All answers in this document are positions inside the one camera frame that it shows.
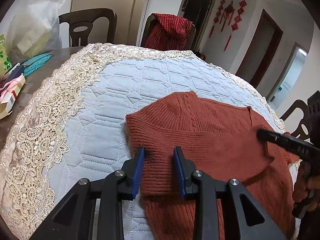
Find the person's right hand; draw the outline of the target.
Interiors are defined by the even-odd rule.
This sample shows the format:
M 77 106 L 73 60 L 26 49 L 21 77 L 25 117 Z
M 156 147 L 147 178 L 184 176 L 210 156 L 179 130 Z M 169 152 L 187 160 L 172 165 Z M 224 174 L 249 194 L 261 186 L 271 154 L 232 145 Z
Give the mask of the person's right hand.
M 302 161 L 298 169 L 297 180 L 294 184 L 292 199 L 296 203 L 300 203 L 308 195 L 308 190 L 314 190 L 315 195 L 311 201 L 308 211 L 313 211 L 319 208 L 319 189 L 320 189 L 320 177 L 310 177 L 308 180 L 304 178 L 305 163 Z

